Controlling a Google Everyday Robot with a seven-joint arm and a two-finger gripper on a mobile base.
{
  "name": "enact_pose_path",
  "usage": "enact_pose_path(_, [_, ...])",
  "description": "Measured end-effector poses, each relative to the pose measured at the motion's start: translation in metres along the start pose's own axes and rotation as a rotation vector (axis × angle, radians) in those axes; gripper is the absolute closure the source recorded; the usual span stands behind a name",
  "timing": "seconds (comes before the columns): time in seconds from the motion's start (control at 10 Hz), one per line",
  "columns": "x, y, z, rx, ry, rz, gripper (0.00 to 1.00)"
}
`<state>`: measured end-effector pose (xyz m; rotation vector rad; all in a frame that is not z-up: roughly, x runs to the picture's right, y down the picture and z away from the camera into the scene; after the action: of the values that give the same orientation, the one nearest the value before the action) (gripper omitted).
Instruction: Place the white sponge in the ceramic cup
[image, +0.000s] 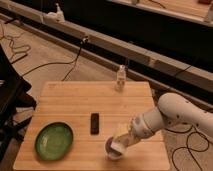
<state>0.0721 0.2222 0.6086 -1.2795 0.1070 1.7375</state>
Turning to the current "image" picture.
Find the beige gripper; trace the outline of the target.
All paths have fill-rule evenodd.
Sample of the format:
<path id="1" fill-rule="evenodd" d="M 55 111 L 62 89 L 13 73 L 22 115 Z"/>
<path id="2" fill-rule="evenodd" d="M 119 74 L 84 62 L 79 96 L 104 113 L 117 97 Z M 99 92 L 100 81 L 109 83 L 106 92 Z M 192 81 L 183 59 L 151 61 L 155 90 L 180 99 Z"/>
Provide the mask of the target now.
<path id="1" fill-rule="evenodd" d="M 138 143 L 140 139 L 134 135 L 130 124 L 119 124 L 114 134 L 114 141 L 127 148 Z"/>

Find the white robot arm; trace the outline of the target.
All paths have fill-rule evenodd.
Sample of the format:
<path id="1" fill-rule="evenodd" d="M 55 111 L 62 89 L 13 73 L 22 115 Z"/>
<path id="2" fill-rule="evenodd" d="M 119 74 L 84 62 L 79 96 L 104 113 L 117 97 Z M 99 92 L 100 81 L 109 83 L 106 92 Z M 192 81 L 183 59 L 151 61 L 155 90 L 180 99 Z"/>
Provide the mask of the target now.
<path id="1" fill-rule="evenodd" d="M 176 93 L 162 95 L 157 106 L 134 117 L 113 137 L 111 147 L 124 153 L 141 139 L 152 137 L 157 131 L 179 123 L 189 123 L 213 137 L 213 114 L 205 112 Z"/>

